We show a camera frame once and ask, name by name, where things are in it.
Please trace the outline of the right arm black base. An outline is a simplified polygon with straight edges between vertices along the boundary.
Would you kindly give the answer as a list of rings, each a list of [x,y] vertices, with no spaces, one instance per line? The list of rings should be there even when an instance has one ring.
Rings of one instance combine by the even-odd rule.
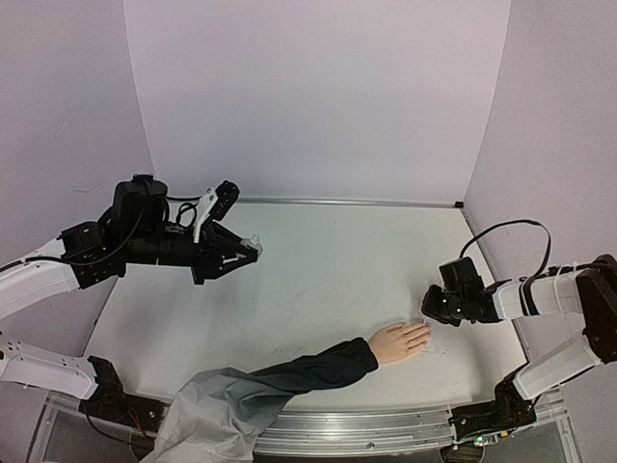
[[[514,385],[517,371],[495,386],[493,400],[463,405],[451,411],[448,423],[454,426],[457,442],[480,436],[514,431],[536,422],[536,399],[523,399]]]

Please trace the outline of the clear nail polish bottle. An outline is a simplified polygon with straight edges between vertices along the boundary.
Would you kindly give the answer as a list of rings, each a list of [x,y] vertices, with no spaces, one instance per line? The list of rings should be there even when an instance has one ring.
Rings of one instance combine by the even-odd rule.
[[[241,244],[251,250],[254,250],[258,259],[261,257],[263,253],[263,246],[258,235],[254,234],[251,237],[243,238],[241,240]]]

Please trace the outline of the mannequin hand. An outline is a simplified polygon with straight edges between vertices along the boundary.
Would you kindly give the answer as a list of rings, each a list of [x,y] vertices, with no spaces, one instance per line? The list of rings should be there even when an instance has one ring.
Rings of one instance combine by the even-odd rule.
[[[402,361],[421,351],[432,337],[422,322],[396,323],[377,331],[368,346],[379,365]]]

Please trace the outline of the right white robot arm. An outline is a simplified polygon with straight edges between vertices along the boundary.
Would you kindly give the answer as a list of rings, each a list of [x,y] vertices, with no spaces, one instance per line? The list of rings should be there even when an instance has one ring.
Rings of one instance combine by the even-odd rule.
[[[589,369],[616,361],[616,259],[600,255],[582,265],[554,266],[540,275],[485,286],[470,258],[440,267],[443,285],[426,291],[421,312],[442,324],[499,323],[579,314],[582,331],[508,380],[523,400]]]

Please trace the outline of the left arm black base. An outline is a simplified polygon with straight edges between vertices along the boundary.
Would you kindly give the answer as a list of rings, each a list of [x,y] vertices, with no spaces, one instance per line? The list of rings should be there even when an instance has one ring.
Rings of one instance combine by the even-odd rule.
[[[80,399],[78,410],[91,428],[100,435],[125,443],[131,450],[149,453],[154,447],[153,433],[163,421],[166,404],[160,400],[129,394],[113,364],[96,356],[78,361],[78,373],[84,373],[89,380],[88,396]],[[123,440],[98,428],[93,419],[130,427],[137,432],[136,438]]]

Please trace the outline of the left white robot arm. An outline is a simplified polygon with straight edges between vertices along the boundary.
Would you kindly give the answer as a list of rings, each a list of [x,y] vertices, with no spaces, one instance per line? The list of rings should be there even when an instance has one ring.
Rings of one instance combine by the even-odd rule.
[[[62,231],[30,254],[1,267],[1,317],[109,279],[122,278],[133,264],[187,268],[202,286],[258,261],[258,238],[222,225],[240,196],[225,180],[171,212],[167,185],[152,175],[117,184],[109,208],[95,221]],[[91,400],[112,422],[126,418],[130,401],[121,393],[113,366],[97,357],[69,357],[14,337],[1,337],[4,382]]]

